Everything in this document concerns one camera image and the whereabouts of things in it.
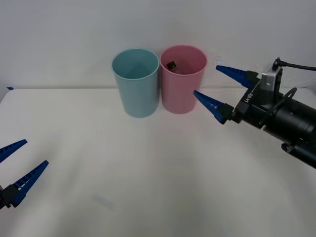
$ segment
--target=white wall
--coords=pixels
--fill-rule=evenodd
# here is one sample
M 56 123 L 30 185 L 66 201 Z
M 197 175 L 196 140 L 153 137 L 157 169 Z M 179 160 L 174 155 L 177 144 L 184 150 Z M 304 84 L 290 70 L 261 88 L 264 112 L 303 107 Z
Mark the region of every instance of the white wall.
M 210 60 L 205 85 L 236 86 L 214 62 L 258 70 L 277 56 L 316 65 L 315 0 L 2 0 L 0 82 L 13 87 L 115 86 L 111 61 L 131 47 L 192 43 Z M 286 69 L 283 85 L 311 86 Z

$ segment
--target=white table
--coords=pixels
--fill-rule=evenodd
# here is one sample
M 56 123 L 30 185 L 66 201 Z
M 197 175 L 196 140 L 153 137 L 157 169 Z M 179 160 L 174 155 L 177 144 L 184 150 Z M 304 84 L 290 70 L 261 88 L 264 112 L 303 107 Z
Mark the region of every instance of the white table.
M 243 89 L 202 90 L 235 106 Z M 300 89 L 295 99 L 316 106 Z M 128 116 L 117 89 L 16 89 L 0 104 L 6 187 L 49 166 L 1 237 L 316 236 L 316 170 L 246 123 L 219 124 L 198 104 Z

